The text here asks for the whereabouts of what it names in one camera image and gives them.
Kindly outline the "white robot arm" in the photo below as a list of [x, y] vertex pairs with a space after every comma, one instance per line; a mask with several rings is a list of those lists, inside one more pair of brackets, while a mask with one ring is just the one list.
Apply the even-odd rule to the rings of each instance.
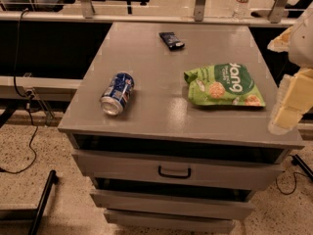
[[271, 40], [267, 48], [287, 52], [290, 62], [299, 66], [296, 74], [283, 76], [268, 124], [272, 134], [283, 135], [293, 130], [313, 108], [313, 7]]

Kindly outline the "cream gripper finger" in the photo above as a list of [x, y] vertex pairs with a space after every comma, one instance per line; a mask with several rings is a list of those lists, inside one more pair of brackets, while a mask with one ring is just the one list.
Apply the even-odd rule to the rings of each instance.
[[279, 36], [275, 37], [267, 46], [267, 49], [273, 52], [288, 52], [290, 49], [290, 36], [292, 27], [284, 30]]
[[301, 68], [294, 75], [283, 76], [272, 110], [268, 129], [284, 135], [293, 130], [303, 115], [313, 108], [313, 70]]

